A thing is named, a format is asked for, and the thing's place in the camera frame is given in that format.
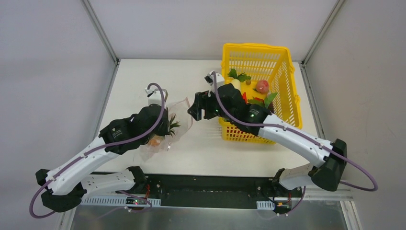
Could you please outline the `clear pink zip top bag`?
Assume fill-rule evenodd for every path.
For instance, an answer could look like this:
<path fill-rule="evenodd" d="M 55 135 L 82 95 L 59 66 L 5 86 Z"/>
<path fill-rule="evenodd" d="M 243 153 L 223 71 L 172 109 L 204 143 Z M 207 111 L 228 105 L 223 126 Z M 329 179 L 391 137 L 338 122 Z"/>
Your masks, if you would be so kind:
<path fill-rule="evenodd" d="M 193 125 L 193 118 L 188 114 L 190 107 L 188 98 L 168 104 L 169 133 L 164 136 L 154 135 L 152 139 L 140 147 L 140 158 L 147 161 L 158 152 L 167 152 L 171 145 L 178 142 Z"/>

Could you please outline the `toy pineapple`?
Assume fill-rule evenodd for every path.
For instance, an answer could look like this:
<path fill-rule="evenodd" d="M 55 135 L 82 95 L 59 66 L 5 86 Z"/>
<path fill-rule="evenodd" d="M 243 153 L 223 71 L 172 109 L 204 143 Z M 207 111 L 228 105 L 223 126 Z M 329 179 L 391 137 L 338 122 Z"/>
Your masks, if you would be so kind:
<path fill-rule="evenodd" d="M 159 145 L 163 144 L 166 136 L 173 137 L 176 135 L 175 128 L 180 127 L 180 121 L 177 120 L 176 114 L 172 113 L 169 115 L 169 121 L 164 123 L 165 129 L 160 130 L 159 134 L 154 134 L 147 143 L 149 147 L 158 147 Z"/>

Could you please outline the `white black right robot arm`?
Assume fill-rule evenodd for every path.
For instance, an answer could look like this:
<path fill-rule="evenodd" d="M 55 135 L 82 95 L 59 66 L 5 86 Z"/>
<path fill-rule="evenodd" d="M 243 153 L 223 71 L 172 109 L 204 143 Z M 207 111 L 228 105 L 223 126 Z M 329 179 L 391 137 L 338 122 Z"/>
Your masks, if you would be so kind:
<path fill-rule="evenodd" d="M 275 195 L 284 196 L 306 185 L 337 190 L 346 166 L 342 159 L 347 154 L 344 141 L 323 140 L 293 127 L 268 109 L 247 103 L 232 84 L 220 86 L 217 93 L 197 92 L 187 112 L 196 121 L 224 118 L 239 130 L 277 142 L 308 160 L 306 165 L 277 171 L 271 184 Z"/>

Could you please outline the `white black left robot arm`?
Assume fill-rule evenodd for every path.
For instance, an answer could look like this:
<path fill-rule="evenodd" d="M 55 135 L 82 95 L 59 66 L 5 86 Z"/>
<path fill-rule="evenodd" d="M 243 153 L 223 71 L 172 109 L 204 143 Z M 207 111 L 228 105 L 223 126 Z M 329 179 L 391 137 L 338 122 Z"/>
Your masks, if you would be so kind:
<path fill-rule="evenodd" d="M 80 153 L 53 170 L 40 169 L 35 176 L 42 187 L 42 204 L 54 212 L 65 212 L 84 199 L 116 191 L 145 190 L 146 177 L 139 166 L 121 172 L 95 174 L 95 170 L 130 150 L 146 145 L 155 136 L 169 134 L 166 106 L 151 104 L 130 117 L 116 119 Z"/>

